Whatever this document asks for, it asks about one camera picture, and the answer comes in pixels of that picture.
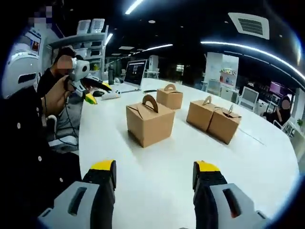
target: computer monitor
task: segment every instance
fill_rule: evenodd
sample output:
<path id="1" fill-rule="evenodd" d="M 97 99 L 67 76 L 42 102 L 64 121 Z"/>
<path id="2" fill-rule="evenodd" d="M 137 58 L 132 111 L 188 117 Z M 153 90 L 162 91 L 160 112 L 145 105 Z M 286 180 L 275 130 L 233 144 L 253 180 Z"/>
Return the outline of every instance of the computer monitor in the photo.
<path id="1" fill-rule="evenodd" d="M 285 87 L 283 87 L 279 83 L 271 82 L 269 91 L 282 97 L 285 94 Z"/>
<path id="2" fill-rule="evenodd" d="M 244 87 L 244 93 L 242 94 L 243 99 L 255 104 L 257 100 L 257 96 L 258 96 L 258 92 L 254 91 L 251 88 Z"/>
<path id="3" fill-rule="evenodd" d="M 124 83 L 140 87 L 147 60 L 130 61 L 126 67 Z"/>
<path id="4" fill-rule="evenodd" d="M 274 104 L 276 104 L 276 105 L 279 105 L 280 100 L 281 100 L 281 98 L 278 97 L 278 96 L 276 96 L 275 94 L 273 94 L 273 95 L 271 96 L 271 102 L 274 103 Z"/>

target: black hair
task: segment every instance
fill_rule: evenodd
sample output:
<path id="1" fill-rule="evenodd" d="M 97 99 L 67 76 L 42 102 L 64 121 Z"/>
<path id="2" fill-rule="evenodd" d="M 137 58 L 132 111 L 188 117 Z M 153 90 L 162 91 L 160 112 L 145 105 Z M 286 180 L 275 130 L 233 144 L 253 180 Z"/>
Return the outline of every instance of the black hair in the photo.
<path id="1" fill-rule="evenodd" d="M 287 95 L 285 95 L 285 96 L 282 98 L 282 102 L 283 102 L 284 100 L 288 100 L 289 103 L 291 102 L 290 99 L 289 99 L 289 97 L 288 97 Z"/>
<path id="2" fill-rule="evenodd" d="M 57 54 L 57 57 L 55 58 L 54 63 L 57 63 L 59 58 L 61 58 L 63 55 L 67 55 L 67 56 L 70 56 L 70 57 L 74 58 L 75 57 L 75 52 L 69 47 L 61 48 L 58 51 L 58 54 Z"/>
<path id="3" fill-rule="evenodd" d="M 78 59 L 78 60 L 81 60 L 81 61 L 84 60 L 84 58 L 83 58 L 81 55 L 76 55 L 75 57 L 76 57 L 76 59 Z"/>

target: kraft paper box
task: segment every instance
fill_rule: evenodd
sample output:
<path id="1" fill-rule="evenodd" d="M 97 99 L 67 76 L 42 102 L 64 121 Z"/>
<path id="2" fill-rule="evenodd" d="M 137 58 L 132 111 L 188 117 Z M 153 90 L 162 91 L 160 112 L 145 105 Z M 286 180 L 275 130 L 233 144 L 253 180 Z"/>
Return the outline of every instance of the kraft paper box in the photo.
<path id="1" fill-rule="evenodd" d="M 142 103 L 126 106 L 128 131 L 145 148 L 172 134 L 175 111 L 146 95 Z"/>
<path id="2" fill-rule="evenodd" d="M 215 136 L 217 139 L 229 144 L 232 140 L 242 117 L 224 108 L 216 109 L 213 113 L 208 133 Z"/>
<path id="3" fill-rule="evenodd" d="M 215 105 L 211 101 L 212 98 L 208 96 L 206 100 L 190 102 L 186 121 L 203 131 L 207 131 L 215 110 Z"/>
<path id="4" fill-rule="evenodd" d="M 183 93 L 176 90 L 175 85 L 169 84 L 164 89 L 157 90 L 157 102 L 171 109 L 180 109 Z"/>

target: black ceiling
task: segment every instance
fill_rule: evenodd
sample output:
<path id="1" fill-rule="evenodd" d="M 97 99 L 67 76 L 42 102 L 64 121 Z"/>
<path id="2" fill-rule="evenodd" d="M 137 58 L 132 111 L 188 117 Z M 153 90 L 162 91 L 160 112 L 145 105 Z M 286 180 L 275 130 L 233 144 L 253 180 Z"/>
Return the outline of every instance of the black ceiling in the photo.
<path id="1" fill-rule="evenodd" d="M 204 68 L 204 54 L 209 51 L 246 52 L 282 68 L 300 80 L 289 68 L 265 55 L 240 48 L 200 44 L 200 41 L 233 42 L 272 53 L 305 73 L 304 61 L 298 62 L 298 45 L 305 41 L 304 27 L 300 23 L 301 1 L 290 0 L 282 3 L 276 0 L 143 0 L 130 15 L 125 15 L 134 1 L 87 0 L 84 4 L 83 1 L 64 0 L 62 4 L 60 0 L 57 6 L 54 6 L 53 15 L 65 36 L 76 34 L 79 20 L 105 18 L 109 32 L 113 33 L 113 38 L 106 48 L 107 56 L 112 53 L 128 55 L 130 51 L 119 50 L 121 46 L 147 49 L 171 43 L 172 47 L 143 52 L 138 56 L 147 58 L 151 54 L 157 54 L 176 63 Z M 229 12 L 267 18 L 270 40 L 238 33 L 228 16 Z M 278 81 L 297 86 L 295 80 L 286 74 L 251 58 L 241 58 L 240 68 L 249 69 L 250 73 L 258 72 L 256 68 L 259 68 L 261 75 L 274 75 Z"/>

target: gray robot arm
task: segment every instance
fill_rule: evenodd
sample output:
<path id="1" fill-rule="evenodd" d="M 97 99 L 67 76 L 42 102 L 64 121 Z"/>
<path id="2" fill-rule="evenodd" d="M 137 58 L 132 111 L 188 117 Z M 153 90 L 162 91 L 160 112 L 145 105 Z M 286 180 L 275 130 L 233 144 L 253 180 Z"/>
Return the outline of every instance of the gray robot arm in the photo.
<path id="1" fill-rule="evenodd" d="M 77 60 L 72 58 L 72 68 L 73 71 L 69 74 L 70 79 L 72 80 L 72 86 L 75 89 L 76 94 L 79 97 L 85 99 L 85 101 L 90 104 L 97 104 L 95 98 L 90 94 L 90 92 L 83 85 L 90 85 L 92 87 L 101 88 L 106 91 L 111 91 L 110 86 L 107 83 L 103 83 L 102 80 L 90 74 L 89 62 Z"/>

